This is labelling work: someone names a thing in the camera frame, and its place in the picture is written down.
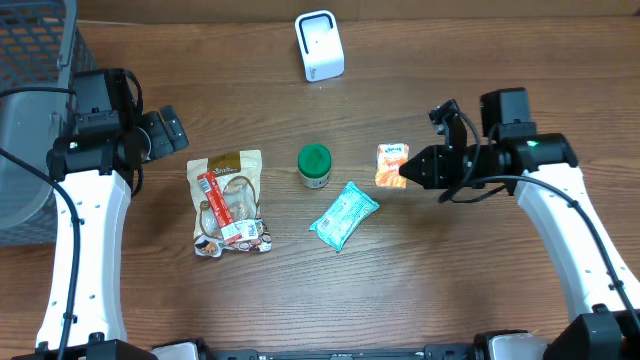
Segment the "orange small carton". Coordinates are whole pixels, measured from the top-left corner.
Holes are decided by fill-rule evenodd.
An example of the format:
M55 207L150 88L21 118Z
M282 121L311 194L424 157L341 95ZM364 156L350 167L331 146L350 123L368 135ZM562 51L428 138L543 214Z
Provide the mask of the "orange small carton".
M408 161L409 146L405 143L379 144L376 155L375 184L378 187L405 189L407 180L399 168Z

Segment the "beige nut snack pouch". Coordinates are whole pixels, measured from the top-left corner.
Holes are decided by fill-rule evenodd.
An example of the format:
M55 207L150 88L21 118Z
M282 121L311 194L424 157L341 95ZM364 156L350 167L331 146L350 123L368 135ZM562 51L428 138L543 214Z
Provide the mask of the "beige nut snack pouch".
M217 258L225 251L268 252L272 239L260 208L262 153L243 150L187 162L187 180L196 220L194 250L199 256ZM227 245L197 177L213 172L242 239Z

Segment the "teal snack packet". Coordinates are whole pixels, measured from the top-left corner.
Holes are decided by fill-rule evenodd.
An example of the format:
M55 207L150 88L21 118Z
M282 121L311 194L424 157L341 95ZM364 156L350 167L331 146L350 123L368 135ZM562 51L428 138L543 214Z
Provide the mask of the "teal snack packet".
M341 252L358 226L378 209L379 204L350 181L309 230L336 252Z

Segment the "red snack stick packet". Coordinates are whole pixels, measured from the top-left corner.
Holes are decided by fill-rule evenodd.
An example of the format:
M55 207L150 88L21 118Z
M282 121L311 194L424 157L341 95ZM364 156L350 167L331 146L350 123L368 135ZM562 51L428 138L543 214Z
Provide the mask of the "red snack stick packet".
M215 174L213 172L206 172L199 175L197 180L206 195L211 209L213 210L225 243L229 245L241 240L242 231L238 228L232 218Z

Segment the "green lid jar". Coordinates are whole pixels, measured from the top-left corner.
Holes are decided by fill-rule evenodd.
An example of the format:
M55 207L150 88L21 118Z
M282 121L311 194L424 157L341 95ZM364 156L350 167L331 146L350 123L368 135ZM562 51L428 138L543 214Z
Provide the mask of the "green lid jar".
M305 145L298 154L297 165L304 186L320 189L329 182L332 158L330 151L324 145Z

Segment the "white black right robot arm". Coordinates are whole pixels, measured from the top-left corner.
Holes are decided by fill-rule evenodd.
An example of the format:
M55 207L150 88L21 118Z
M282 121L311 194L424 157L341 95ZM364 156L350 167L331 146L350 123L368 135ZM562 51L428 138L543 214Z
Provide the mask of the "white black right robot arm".
M468 345L428 347L426 358L638 358L639 281L599 219L567 138L538 132L524 88L482 95L480 111L482 126L476 128L455 100L431 110L444 142L424 148L399 174L441 190L440 202L487 184L514 197L543 240L569 324L551 342L526 330L498 330L478 334Z

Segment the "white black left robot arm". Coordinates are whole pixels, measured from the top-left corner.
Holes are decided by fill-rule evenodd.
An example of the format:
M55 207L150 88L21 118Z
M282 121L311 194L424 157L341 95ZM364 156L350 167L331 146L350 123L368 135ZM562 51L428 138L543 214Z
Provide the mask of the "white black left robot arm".
M49 303L33 359L151 359L127 341L121 309L121 250L127 210L144 164L189 144L170 107L144 110L135 75L80 72L68 89L73 130L53 142L42 172L8 151L4 159L54 190L57 236Z

